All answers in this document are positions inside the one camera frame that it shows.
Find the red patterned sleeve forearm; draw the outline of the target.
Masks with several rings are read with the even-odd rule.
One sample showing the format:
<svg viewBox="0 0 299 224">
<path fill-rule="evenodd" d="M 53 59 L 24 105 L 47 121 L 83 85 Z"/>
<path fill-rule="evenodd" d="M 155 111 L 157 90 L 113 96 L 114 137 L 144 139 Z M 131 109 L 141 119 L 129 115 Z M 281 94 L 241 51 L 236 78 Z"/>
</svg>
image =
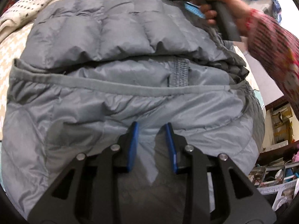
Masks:
<svg viewBox="0 0 299 224">
<path fill-rule="evenodd" d="M 246 28 L 249 53 L 275 81 L 298 117 L 298 38 L 255 9 L 247 17 Z"/>
</svg>

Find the person's right hand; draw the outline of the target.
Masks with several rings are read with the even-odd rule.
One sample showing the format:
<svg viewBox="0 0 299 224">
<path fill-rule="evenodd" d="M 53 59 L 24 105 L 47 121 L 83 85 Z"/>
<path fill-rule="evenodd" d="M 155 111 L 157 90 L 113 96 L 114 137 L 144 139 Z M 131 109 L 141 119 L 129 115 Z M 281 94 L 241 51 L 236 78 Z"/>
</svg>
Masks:
<svg viewBox="0 0 299 224">
<path fill-rule="evenodd" d="M 200 7 L 200 11 L 205 15 L 209 25 L 216 25 L 217 11 L 207 4 L 208 1 L 220 1 L 226 5 L 241 36 L 247 37 L 246 20 L 250 15 L 251 7 L 242 0 L 191 0 Z"/>
</svg>

